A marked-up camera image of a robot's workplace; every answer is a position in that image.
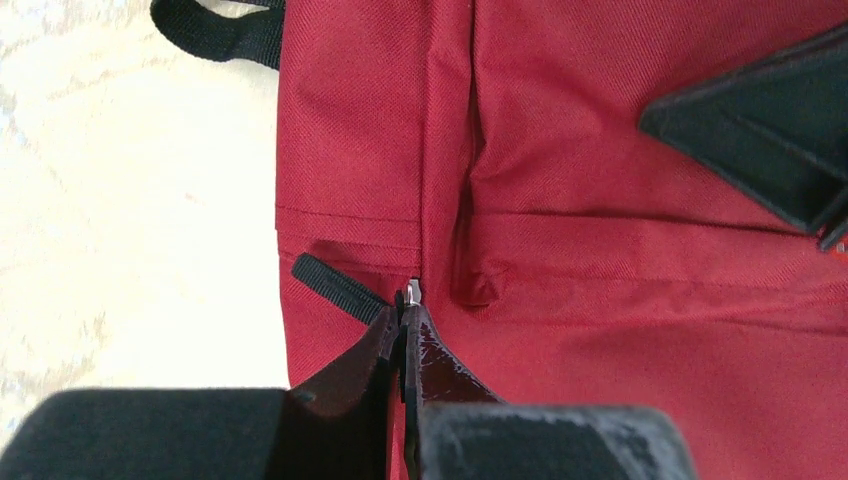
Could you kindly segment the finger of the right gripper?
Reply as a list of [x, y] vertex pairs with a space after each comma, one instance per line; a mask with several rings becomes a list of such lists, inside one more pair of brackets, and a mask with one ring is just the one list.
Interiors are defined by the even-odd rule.
[[842, 210], [836, 216], [828, 220], [818, 236], [818, 250], [823, 253], [832, 253], [840, 249], [844, 238], [847, 236], [847, 211]]
[[819, 235], [847, 211], [847, 26], [662, 97], [638, 127]]

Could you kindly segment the red backpack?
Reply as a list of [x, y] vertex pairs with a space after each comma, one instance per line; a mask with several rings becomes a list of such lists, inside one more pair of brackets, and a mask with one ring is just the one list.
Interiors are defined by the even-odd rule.
[[155, 1], [181, 50], [279, 73], [292, 385], [363, 327], [312, 254], [517, 403], [668, 413], [705, 479], [847, 475], [847, 262], [638, 129], [655, 98], [819, 36], [843, 1]]

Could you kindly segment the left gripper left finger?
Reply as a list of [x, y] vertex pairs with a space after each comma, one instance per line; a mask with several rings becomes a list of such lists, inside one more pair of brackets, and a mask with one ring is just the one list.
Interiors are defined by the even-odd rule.
[[299, 387], [80, 389], [43, 401], [5, 479], [384, 479], [398, 334], [387, 307]]

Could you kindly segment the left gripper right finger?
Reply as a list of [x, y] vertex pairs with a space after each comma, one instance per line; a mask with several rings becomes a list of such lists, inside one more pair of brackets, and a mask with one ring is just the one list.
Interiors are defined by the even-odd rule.
[[504, 402], [442, 342], [427, 309], [401, 322], [411, 479], [694, 479], [681, 433], [639, 406]]

